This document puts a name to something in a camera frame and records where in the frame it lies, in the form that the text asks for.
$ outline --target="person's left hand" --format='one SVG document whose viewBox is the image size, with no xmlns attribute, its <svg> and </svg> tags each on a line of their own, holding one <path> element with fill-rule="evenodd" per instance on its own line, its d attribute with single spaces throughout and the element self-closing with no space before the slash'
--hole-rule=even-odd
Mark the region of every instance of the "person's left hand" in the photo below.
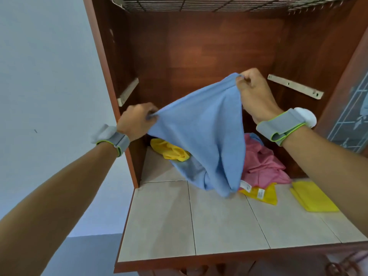
<svg viewBox="0 0 368 276">
<path fill-rule="evenodd" d="M 156 111 L 158 108 L 153 103 L 129 106 L 117 122 L 117 131 L 127 135 L 130 141 L 139 139 L 156 123 L 157 116 L 147 119 L 149 114 Z"/>
</svg>

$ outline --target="person's left arm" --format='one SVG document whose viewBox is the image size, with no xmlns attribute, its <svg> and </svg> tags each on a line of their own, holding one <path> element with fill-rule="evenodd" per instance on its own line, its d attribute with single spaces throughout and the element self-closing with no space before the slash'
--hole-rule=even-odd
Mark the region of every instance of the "person's left arm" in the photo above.
<svg viewBox="0 0 368 276">
<path fill-rule="evenodd" d="M 129 106 L 117 131 L 133 141 L 156 117 L 152 103 Z M 41 275 L 49 260 L 93 201 L 118 152 L 102 142 L 41 184 L 0 220 L 0 272 Z"/>
</svg>

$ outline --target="hand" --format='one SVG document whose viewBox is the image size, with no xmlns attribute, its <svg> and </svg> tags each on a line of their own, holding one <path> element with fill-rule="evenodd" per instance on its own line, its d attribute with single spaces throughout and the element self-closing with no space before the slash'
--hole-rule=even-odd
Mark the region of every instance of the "hand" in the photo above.
<svg viewBox="0 0 368 276">
<path fill-rule="evenodd" d="M 117 131 L 127 135 L 130 141 L 139 139 L 147 134 L 150 127 L 156 123 L 157 116 L 146 119 L 149 114 L 156 111 L 158 111 L 158 108 L 153 103 L 128 106 L 117 122 Z"/>
<path fill-rule="evenodd" d="M 236 78 L 243 108 L 253 117 L 256 124 L 268 121 L 283 113 L 271 93 L 260 71 L 256 68 L 241 73 Z"/>
</svg>

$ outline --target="crumpled yellow cloth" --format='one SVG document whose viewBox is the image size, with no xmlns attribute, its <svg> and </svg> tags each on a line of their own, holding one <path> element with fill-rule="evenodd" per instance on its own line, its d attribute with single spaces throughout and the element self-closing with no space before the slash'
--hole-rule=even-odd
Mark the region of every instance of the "crumpled yellow cloth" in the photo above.
<svg viewBox="0 0 368 276">
<path fill-rule="evenodd" d="M 292 183 L 290 192 L 294 195 L 301 206 L 309 212 L 337 212 L 338 207 L 325 195 L 314 183 L 298 181 Z"/>
<path fill-rule="evenodd" d="M 167 160 L 184 162 L 190 158 L 190 153 L 160 138 L 151 139 L 151 147 Z"/>
<path fill-rule="evenodd" d="M 246 195 L 247 197 L 254 198 L 254 199 L 259 200 L 259 201 L 263 201 L 263 202 L 265 202 L 267 204 L 276 205 L 278 201 L 277 201 L 277 195 L 276 195 L 275 185 L 276 185 L 276 183 L 271 183 L 264 190 L 265 192 L 264 192 L 263 199 L 257 198 L 258 190 L 259 190 L 259 187 L 258 186 L 252 187 L 252 189 L 251 189 L 250 192 L 247 192 L 244 189 L 240 189 L 238 192 L 241 192 L 242 194 Z"/>
</svg>

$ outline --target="forearm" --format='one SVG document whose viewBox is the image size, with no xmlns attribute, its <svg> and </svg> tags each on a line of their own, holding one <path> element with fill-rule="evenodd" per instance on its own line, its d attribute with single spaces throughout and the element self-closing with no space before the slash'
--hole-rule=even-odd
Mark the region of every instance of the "forearm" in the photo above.
<svg viewBox="0 0 368 276">
<path fill-rule="evenodd" d="M 306 126 L 283 147 L 339 209 L 368 236 L 368 159 L 319 136 Z"/>
<path fill-rule="evenodd" d="M 117 157 L 101 143 L 63 168 L 0 221 L 0 271 L 40 275 L 94 199 Z"/>
</svg>

